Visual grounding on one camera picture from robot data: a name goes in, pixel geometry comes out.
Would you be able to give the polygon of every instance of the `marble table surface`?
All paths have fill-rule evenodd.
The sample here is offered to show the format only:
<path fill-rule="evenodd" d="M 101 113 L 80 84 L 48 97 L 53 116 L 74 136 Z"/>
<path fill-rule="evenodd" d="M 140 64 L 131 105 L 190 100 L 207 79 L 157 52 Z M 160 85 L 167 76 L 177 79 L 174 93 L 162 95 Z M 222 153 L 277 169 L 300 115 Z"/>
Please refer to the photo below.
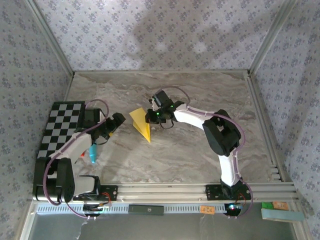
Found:
<path fill-rule="evenodd" d="M 150 126 L 151 143 L 133 127 L 129 113 L 151 108 L 150 97 L 162 86 L 175 85 L 190 96 L 190 105 L 207 111 L 224 109 L 246 134 L 239 152 L 239 169 L 250 182 L 270 181 L 269 160 L 247 84 L 225 73 L 76 72 L 68 101 L 106 100 L 110 114 L 122 113 L 126 121 L 105 145 L 97 148 L 95 164 L 88 152 L 75 164 L 76 175 L 97 175 L 102 183 L 218 182 L 221 169 L 202 130 L 185 123 L 171 129 Z M 186 101 L 176 89 L 166 89 L 174 101 Z"/>

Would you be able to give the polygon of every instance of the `black bracket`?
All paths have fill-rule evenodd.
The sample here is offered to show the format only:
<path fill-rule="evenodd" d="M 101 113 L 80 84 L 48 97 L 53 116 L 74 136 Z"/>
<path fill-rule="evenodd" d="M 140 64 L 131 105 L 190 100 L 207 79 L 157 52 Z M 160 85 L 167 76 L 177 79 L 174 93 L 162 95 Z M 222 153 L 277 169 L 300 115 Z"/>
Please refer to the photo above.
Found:
<path fill-rule="evenodd" d="M 251 200 L 248 187 L 238 181 L 234 186 L 226 188 L 223 184 L 209 184 L 205 186 L 206 199 L 214 200 Z"/>
<path fill-rule="evenodd" d="M 73 201 L 97 201 L 105 202 L 108 200 L 102 193 L 108 193 L 111 201 L 116 201 L 118 196 L 118 186 L 117 185 L 101 185 L 98 195 L 91 194 L 80 194 L 73 197 Z"/>

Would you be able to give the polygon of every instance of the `yellow paper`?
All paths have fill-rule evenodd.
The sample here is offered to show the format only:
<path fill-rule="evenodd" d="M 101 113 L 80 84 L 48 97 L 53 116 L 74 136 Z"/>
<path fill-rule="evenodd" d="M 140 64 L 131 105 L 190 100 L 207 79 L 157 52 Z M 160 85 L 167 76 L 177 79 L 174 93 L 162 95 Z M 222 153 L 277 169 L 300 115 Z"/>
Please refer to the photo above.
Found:
<path fill-rule="evenodd" d="M 138 130 L 148 142 L 151 142 L 150 138 L 150 124 L 146 123 L 146 112 L 140 107 L 132 112 L 130 112 L 130 116 L 133 119 L 133 126 Z"/>

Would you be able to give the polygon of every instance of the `light blue object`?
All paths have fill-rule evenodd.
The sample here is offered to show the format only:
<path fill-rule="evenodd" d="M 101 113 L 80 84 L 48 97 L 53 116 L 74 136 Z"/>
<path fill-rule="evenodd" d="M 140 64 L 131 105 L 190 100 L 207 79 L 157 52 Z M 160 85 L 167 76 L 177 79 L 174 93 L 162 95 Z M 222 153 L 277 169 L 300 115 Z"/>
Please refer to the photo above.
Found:
<path fill-rule="evenodd" d="M 275 209 L 261 209 L 262 219 L 281 222 L 302 222 L 305 216 L 299 211 L 284 211 Z"/>
<path fill-rule="evenodd" d="M 97 159 L 97 144 L 92 144 L 92 146 L 89 148 L 89 156 L 91 162 L 95 164 Z"/>

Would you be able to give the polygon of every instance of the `checkerboard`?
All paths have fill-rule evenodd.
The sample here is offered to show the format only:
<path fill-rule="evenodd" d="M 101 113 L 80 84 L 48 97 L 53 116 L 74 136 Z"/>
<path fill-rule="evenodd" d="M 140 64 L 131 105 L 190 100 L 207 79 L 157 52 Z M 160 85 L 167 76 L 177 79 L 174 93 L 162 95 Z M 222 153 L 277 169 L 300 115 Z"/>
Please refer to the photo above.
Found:
<path fill-rule="evenodd" d="M 54 102 L 37 157 L 48 157 L 59 150 L 81 128 L 84 113 L 84 101 Z"/>

